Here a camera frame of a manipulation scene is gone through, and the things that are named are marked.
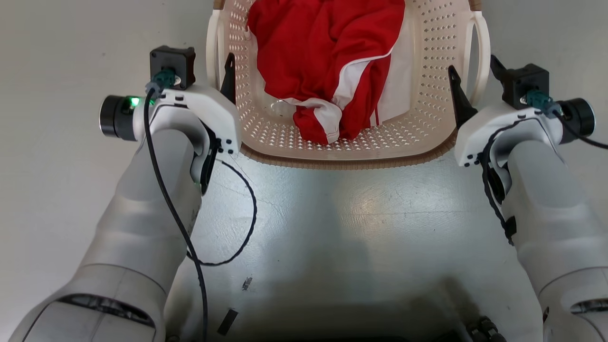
black cylindrical cap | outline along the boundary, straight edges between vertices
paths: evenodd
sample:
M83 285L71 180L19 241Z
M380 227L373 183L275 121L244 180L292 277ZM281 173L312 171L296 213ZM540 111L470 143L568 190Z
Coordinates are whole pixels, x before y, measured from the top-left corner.
M115 95L106 97L99 113L99 128L106 136L136 141L131 98Z
M572 130L581 136L588 137L595 131L595 113L591 105L584 99L559 101L558 104L564 112L564 120ZM560 144L567 144L576 140L576 136L564 129Z

white basket handle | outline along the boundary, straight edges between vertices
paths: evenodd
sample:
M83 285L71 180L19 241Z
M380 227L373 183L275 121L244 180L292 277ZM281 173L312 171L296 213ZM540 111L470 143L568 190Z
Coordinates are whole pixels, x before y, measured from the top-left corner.
M207 29L207 80L209 86L219 90L224 79L224 69L218 62L226 59L224 56L224 25L221 20L221 10L213 10Z
M473 27L477 28L477 41L479 45L479 65L477 67L477 79L475 80L475 88L469 101L471 105L476 106L481 101L483 94L488 84L490 73L490 34L486 19L481 11L469 12L466 18L467 38L465 43L465 57L463 60L462 88L467 89L467 81L469 75L469 60L471 57L471 41L473 38Z

beige plastic basket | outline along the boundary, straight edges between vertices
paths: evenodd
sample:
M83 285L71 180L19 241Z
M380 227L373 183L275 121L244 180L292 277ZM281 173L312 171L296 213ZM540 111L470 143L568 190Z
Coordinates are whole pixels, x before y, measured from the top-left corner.
M407 0L415 65L411 108L384 125L364 130L353 141L321 146L303 140L281 101L265 94L257 72L257 48L246 33L255 0L215 0L207 36L207 74L220 86L229 52L236 56L237 107L246 156L272 165L304 169L380 169L433 160L455 143L455 118L447 80L454 65L467 88L473 28L479 45L475 105L489 75L488 27L480 0Z

perforated basket wall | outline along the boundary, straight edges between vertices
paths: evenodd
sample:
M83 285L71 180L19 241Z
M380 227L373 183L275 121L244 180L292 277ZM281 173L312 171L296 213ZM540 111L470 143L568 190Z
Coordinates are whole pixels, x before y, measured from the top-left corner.
M412 75L411 109L387 124L364 130L353 140L329 146L304 141L285 103L264 93L257 72L257 47L247 39L247 13L254 0L216 1L217 51L208 70L210 80L223 78L227 54L236 56L237 107L242 125L241 152L267 164L307 169L378 169L419 164L449 151L455 143L455 119L447 80L447 67L454 65L466 79L473 25L486 30L479 3L468 0L407 0L406 16L413 32L415 67ZM210 32L215 23L210 24ZM487 81L489 42L479 34L479 76L475 96Z

red garment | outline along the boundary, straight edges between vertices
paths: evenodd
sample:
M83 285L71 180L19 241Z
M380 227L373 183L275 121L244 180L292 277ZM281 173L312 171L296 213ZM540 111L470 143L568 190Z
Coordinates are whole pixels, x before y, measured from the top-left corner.
M297 105L302 138L354 139L377 118L404 0L257 0L248 25L266 92Z

